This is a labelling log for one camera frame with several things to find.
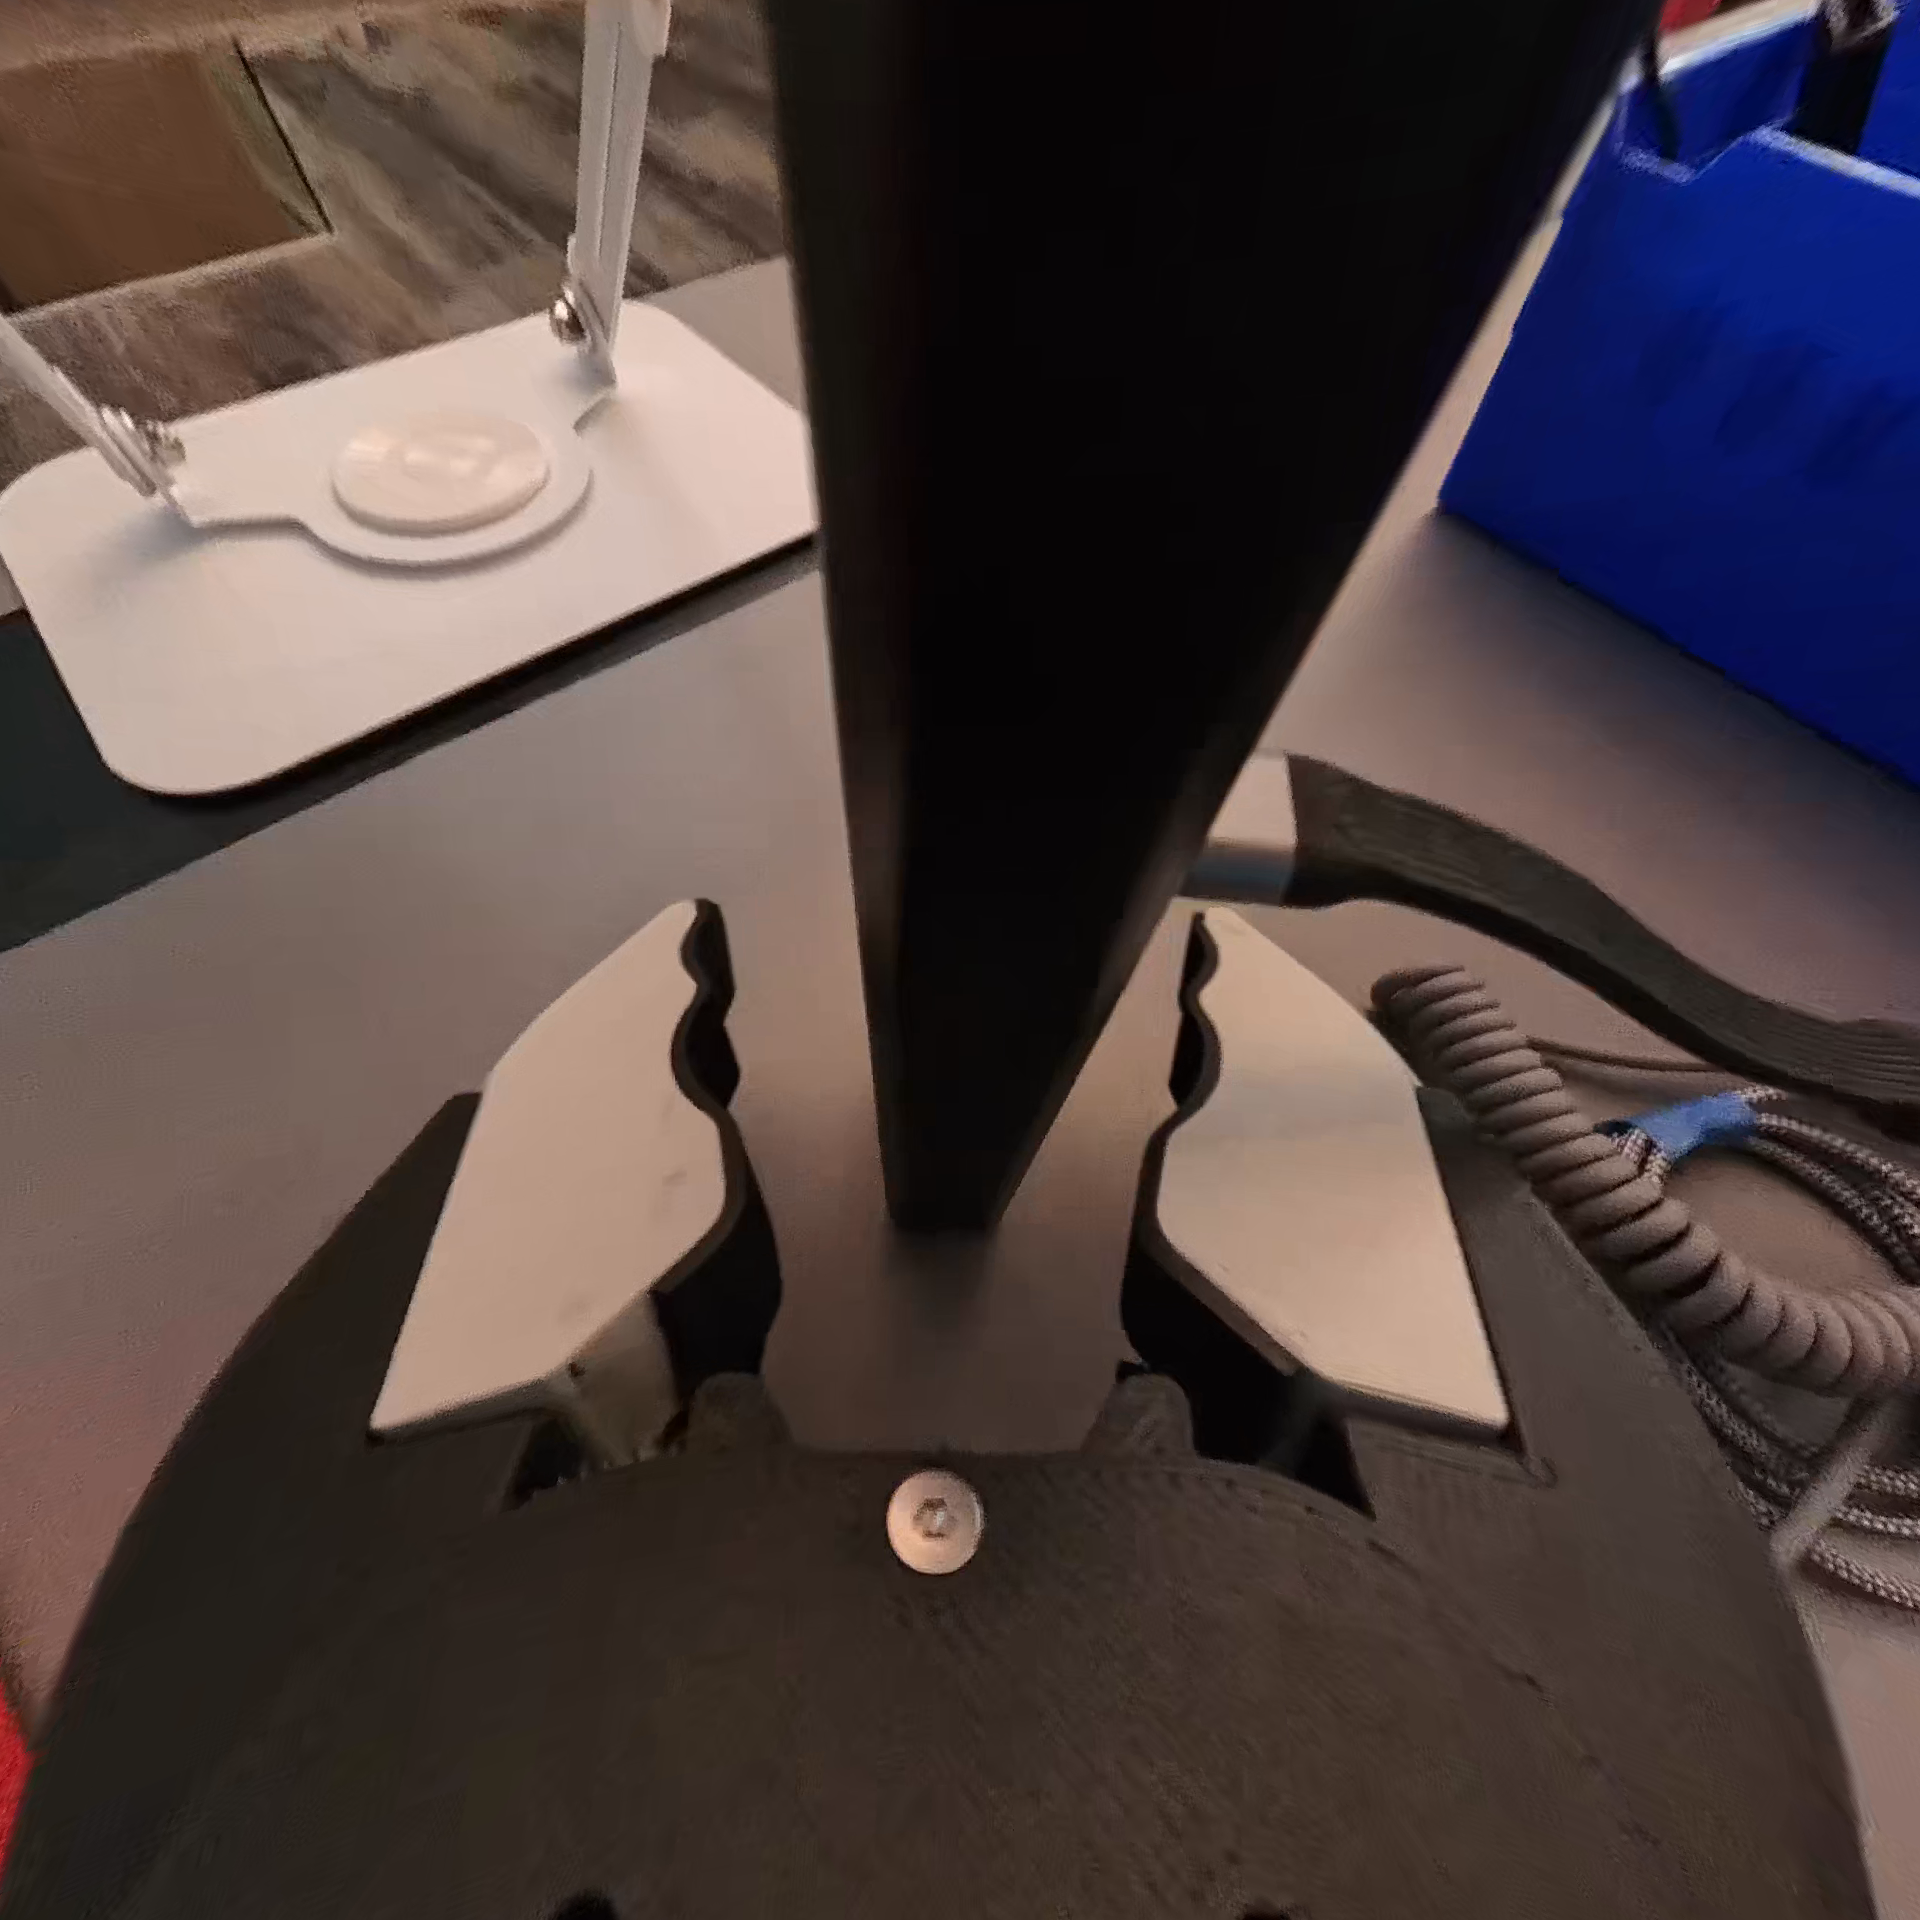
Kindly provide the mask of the white stand base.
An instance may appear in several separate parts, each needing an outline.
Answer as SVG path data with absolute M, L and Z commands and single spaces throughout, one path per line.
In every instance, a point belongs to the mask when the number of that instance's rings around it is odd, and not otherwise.
M 108 766 L 277 779 L 814 540 L 795 404 L 624 297 L 669 6 L 588 6 L 547 319 L 160 424 L 16 323 L 4 374 L 82 441 L 4 490 L 4 569 Z

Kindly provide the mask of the black usb hub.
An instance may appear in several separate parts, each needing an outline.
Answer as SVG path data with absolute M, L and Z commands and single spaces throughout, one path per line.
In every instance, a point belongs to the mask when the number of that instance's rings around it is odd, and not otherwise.
M 888 1209 L 985 1233 L 1659 6 L 765 6 Z

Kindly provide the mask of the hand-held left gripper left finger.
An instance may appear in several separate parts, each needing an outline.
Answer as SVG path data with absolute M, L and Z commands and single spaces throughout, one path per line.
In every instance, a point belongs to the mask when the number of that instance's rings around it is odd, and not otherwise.
M 675 1448 L 754 1377 L 782 1304 L 732 1113 L 736 983 L 718 904 L 673 904 L 530 1023 L 472 1119 L 369 1434 L 532 1415 L 595 1467 Z

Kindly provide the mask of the cardboard box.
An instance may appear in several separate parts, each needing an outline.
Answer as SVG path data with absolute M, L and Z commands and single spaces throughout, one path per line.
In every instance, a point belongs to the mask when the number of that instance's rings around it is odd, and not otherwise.
M 326 231 L 329 218 L 234 41 L 4 71 L 6 312 Z

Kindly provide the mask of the blue plastic bin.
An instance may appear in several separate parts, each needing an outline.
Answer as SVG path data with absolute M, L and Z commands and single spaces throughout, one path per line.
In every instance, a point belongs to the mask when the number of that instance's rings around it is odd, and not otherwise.
M 1793 118 L 1818 19 L 1625 83 L 1442 512 L 1918 779 L 1915 6 L 1858 146 Z

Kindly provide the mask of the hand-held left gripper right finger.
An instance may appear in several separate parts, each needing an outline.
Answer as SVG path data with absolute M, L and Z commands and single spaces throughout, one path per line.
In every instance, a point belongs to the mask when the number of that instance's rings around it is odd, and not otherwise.
M 1514 1411 L 1411 1067 L 1227 906 L 1193 911 L 1121 1280 L 1196 1451 L 1353 1471 L 1355 1426 L 1514 1451 Z

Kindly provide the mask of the braided usb cable blue tape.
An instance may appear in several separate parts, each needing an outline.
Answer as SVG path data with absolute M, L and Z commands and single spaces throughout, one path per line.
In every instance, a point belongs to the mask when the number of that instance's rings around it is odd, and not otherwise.
M 1603 1256 L 1638 1310 L 1786 1571 L 1915 1619 L 1915 1580 L 1849 1543 L 1915 1547 L 1915 1168 L 1774 1088 L 1698 1094 L 1594 1126 L 1603 1200 L 1685 1233 L 1636 1267 Z M 1808 1198 L 1875 1262 L 1822 1286 L 1733 1252 L 1673 1195 L 1690 1161 L 1739 1161 Z

